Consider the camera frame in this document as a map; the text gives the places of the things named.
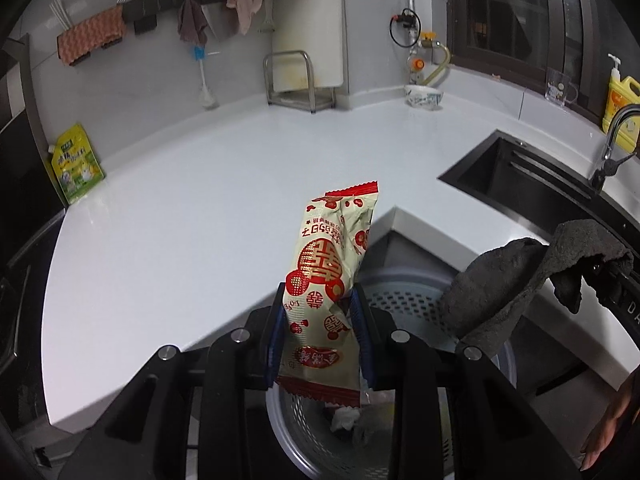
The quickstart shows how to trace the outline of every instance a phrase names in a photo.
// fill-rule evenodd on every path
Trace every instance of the seasoning pouch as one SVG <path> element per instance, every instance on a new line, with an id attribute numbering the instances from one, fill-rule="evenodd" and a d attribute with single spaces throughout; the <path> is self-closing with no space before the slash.
<path id="1" fill-rule="evenodd" d="M 292 394 L 360 405 L 360 347 L 341 301 L 367 249 L 378 183 L 311 200 L 285 279 L 287 334 L 278 383 Z"/>
<path id="2" fill-rule="evenodd" d="M 75 124 L 58 137 L 51 165 L 70 204 L 104 179 L 89 138 L 80 124 Z"/>

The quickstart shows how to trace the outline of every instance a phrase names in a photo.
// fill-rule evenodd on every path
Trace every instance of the black cable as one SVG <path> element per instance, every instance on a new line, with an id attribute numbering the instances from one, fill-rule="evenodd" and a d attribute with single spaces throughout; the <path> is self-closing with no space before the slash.
<path id="1" fill-rule="evenodd" d="M 417 20 L 418 27 L 417 27 L 417 34 L 416 34 L 416 37 L 415 37 L 415 41 L 413 43 L 411 43 L 411 44 L 405 45 L 405 44 L 399 43 L 398 40 L 396 40 L 396 38 L 394 38 L 393 24 L 394 24 L 394 22 L 405 23 L 408 12 L 412 13 L 412 15 L 415 18 L 415 20 Z M 414 26 L 414 24 L 411 23 L 408 28 L 412 28 L 413 26 Z M 393 40 L 393 42 L 397 46 L 401 46 L 402 48 L 411 48 L 412 46 L 415 46 L 418 43 L 418 41 L 420 40 L 420 31 L 421 30 L 422 30 L 422 22 L 420 21 L 420 16 L 418 16 L 418 14 L 414 10 L 411 10 L 408 7 L 405 7 L 402 10 L 402 12 L 400 13 L 400 16 L 393 16 L 391 18 L 391 21 L 389 22 L 389 35 L 391 36 L 391 39 Z"/>

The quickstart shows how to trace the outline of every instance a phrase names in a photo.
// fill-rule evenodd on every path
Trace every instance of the yellow detergent bottle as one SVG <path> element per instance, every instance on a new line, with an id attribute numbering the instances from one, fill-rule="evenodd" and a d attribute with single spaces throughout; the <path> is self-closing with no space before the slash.
<path id="1" fill-rule="evenodd" d="M 607 107 L 602 118 L 602 131 L 605 133 L 609 131 L 611 120 L 620 108 L 631 103 L 640 104 L 640 83 L 631 76 L 620 81 L 620 70 L 618 69 L 620 60 L 613 54 L 609 54 L 609 57 L 616 65 L 611 69 Z M 640 116 L 629 118 L 620 126 L 617 144 L 631 153 L 636 148 L 638 132 L 640 132 Z"/>

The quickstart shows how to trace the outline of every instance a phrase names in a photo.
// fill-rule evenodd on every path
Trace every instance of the cup handle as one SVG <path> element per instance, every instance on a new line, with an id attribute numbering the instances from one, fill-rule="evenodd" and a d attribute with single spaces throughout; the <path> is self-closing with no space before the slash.
<path id="1" fill-rule="evenodd" d="M 569 83 L 569 86 L 575 90 L 575 97 L 573 99 L 565 99 L 564 102 L 569 105 L 572 105 L 578 100 L 578 95 L 580 95 L 580 91 L 578 90 L 578 87 L 573 83 Z"/>

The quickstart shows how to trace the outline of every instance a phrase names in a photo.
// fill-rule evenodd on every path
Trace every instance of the chopsticks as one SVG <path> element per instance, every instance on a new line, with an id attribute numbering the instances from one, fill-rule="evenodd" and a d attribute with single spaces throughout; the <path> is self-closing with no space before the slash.
<path id="1" fill-rule="evenodd" d="M 73 27 L 71 19 L 66 13 L 65 6 L 62 4 L 61 0 L 53 0 L 53 2 L 49 4 L 49 9 L 51 9 L 55 17 L 58 19 L 60 25 L 62 25 L 62 28 L 64 28 L 65 30 L 69 30 L 71 27 Z"/>

